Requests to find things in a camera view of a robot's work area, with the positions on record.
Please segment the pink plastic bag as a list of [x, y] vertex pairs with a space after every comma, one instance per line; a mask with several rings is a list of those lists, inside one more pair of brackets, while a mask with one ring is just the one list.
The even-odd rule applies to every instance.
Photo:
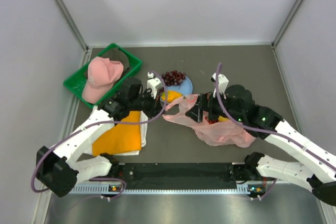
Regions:
[[168, 122], [193, 129], [196, 136], [209, 146], [236, 145], [241, 148], [247, 148], [255, 141], [255, 137], [229, 119], [210, 124], [206, 120], [208, 116], [206, 112], [201, 123], [197, 123], [187, 117], [185, 113], [195, 105], [196, 100], [196, 94], [188, 94], [175, 99], [165, 107], [165, 110], [168, 111], [177, 105], [178, 113], [173, 115], [165, 114], [163, 118]]

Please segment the red strawberry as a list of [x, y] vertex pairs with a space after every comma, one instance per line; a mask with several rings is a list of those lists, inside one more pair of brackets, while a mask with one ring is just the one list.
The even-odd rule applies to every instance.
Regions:
[[209, 119], [209, 117], [205, 117], [205, 120], [208, 122], [208, 124], [214, 124], [214, 123], [217, 123], [218, 122], [218, 119], [215, 119], [215, 120], [211, 120]]

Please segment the orange green mango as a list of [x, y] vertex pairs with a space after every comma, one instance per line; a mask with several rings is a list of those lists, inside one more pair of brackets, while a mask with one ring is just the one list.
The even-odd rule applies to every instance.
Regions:
[[174, 90], [168, 90], [167, 92], [163, 92], [161, 94], [161, 100], [164, 102], [166, 101], [167, 103], [171, 103], [177, 98], [182, 97], [183, 95], [179, 92], [176, 92]]

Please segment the dark grapes bunch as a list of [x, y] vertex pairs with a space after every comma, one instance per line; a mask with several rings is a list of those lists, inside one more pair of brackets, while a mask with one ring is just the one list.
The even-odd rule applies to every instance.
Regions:
[[167, 86], [180, 86], [186, 80], [186, 74], [177, 70], [163, 73], [161, 77]]

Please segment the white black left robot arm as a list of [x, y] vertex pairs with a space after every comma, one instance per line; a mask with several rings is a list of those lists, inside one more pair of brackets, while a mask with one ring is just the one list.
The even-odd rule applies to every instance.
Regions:
[[131, 111], [140, 112], [139, 126], [142, 138], [146, 138], [148, 123], [156, 120], [164, 111], [160, 95], [166, 90], [160, 77], [151, 78], [142, 90], [137, 78], [127, 78], [113, 96], [96, 105], [89, 118], [64, 140], [37, 152], [33, 179], [42, 182], [56, 196], [69, 194], [78, 183], [98, 177], [117, 180], [118, 161], [103, 153], [92, 159], [80, 161], [79, 157], [92, 148], [93, 143], [117, 125], [125, 125], [124, 119]]

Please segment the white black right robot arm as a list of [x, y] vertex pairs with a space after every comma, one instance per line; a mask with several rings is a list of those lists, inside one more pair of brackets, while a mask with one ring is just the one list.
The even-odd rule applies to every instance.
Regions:
[[245, 157], [245, 174], [248, 178], [283, 180], [335, 206], [335, 155], [303, 136], [271, 108], [257, 105], [249, 90], [236, 84], [228, 87], [224, 94], [197, 95], [196, 103], [185, 115], [201, 123], [204, 112], [211, 119], [220, 116], [234, 119], [250, 135], [277, 146], [295, 158], [295, 162], [284, 162], [253, 152]]

